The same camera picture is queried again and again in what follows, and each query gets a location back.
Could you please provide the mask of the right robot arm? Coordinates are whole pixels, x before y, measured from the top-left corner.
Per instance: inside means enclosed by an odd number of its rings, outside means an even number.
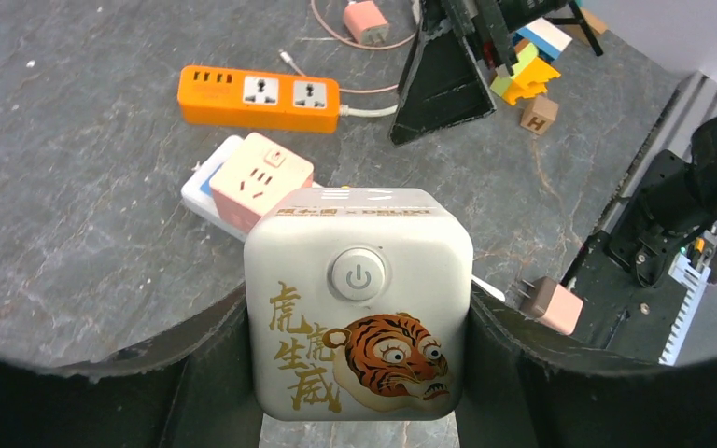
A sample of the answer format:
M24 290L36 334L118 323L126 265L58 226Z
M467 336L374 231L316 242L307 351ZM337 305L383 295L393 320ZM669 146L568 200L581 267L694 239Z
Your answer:
M400 146L491 114L487 70L518 70L513 34L558 23L559 1L416 1L417 29L397 88L390 140ZM606 253L643 287L657 287L668 258L717 221L717 117L691 137L691 160L629 201Z

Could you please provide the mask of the pink cube socket adapter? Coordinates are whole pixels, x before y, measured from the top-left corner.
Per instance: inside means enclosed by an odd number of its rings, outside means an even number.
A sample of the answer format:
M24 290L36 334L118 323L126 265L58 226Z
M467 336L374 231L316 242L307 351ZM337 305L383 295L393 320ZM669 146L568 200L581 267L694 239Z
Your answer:
M208 180L219 217L244 233L295 189L313 185L314 164L250 133Z

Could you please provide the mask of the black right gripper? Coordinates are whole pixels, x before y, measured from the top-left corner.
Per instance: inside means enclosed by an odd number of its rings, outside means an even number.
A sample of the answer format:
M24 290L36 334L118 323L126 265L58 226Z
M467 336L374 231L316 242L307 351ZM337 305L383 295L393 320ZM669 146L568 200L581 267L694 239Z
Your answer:
M496 111L489 69L516 73L513 34L565 1L422 1L389 131L396 146Z

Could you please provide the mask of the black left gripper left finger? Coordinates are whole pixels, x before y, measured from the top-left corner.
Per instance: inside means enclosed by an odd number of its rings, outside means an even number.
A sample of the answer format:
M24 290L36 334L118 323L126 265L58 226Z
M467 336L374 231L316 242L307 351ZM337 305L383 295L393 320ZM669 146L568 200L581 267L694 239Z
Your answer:
M98 362L0 356L0 447L255 447L246 293Z

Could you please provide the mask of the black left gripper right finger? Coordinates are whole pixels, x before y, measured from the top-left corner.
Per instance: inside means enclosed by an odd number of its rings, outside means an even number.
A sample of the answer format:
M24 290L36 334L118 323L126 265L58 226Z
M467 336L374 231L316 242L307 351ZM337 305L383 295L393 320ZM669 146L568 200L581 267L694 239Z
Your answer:
M471 289L464 447L717 447L717 358L679 367L596 349Z

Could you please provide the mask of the white cube adapter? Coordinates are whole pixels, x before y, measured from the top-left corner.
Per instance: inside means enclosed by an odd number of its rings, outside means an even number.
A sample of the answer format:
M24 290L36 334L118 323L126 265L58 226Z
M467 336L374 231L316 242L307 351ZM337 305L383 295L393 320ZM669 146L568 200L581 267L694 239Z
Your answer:
M244 246L261 408L283 421L451 413L472 257L466 229L422 189L291 192Z

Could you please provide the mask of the white multicolour power strip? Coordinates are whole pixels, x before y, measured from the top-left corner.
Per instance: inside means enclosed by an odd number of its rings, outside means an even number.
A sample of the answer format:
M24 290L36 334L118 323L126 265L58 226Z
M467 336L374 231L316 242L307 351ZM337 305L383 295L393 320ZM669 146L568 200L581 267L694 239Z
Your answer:
M257 222L293 190L319 189L315 166L305 157L259 134L232 135L198 166L181 193L188 208L243 242ZM328 208L378 216L447 211L417 188L324 188Z

